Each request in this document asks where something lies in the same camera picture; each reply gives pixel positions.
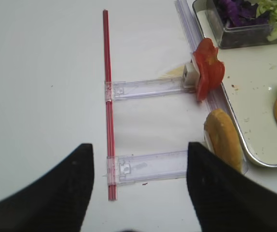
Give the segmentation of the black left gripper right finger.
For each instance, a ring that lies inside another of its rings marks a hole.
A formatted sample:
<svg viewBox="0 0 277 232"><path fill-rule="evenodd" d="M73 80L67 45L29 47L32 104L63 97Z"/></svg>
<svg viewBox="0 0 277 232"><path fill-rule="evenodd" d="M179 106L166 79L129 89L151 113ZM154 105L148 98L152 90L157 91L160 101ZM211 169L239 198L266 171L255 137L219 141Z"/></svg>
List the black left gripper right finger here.
<svg viewBox="0 0 277 232"><path fill-rule="evenodd" d="M186 183L204 232L277 232L277 193L198 142L188 144Z"/></svg>

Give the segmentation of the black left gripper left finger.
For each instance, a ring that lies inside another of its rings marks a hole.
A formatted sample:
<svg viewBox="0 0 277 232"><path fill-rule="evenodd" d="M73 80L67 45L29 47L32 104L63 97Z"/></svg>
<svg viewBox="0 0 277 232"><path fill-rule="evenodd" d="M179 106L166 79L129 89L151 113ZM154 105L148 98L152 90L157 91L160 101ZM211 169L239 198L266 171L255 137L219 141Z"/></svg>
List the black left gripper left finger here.
<svg viewBox="0 0 277 232"><path fill-rule="evenodd" d="M93 184L93 146L81 144L47 174L0 201L0 232L79 232Z"/></svg>

